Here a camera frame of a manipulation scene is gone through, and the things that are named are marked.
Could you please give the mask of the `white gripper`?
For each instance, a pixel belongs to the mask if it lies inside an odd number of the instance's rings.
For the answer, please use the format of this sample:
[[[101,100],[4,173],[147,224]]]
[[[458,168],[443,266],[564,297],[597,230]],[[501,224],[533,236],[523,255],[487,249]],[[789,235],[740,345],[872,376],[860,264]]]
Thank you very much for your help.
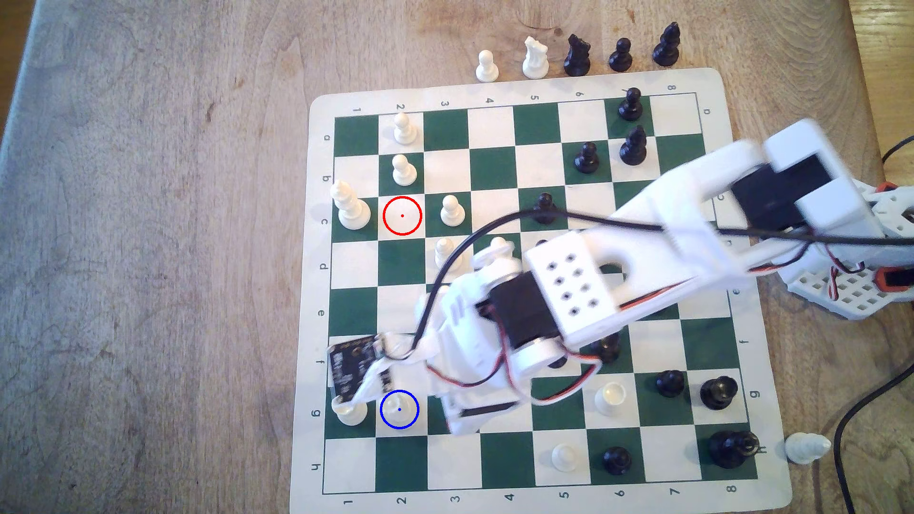
[[[471,435],[494,419],[530,428],[532,275],[519,259],[474,259],[473,273],[456,278],[435,298],[420,346],[436,348],[428,360],[431,390],[440,399],[452,435]],[[394,361],[380,358],[363,376],[354,403],[382,399],[392,390]]]

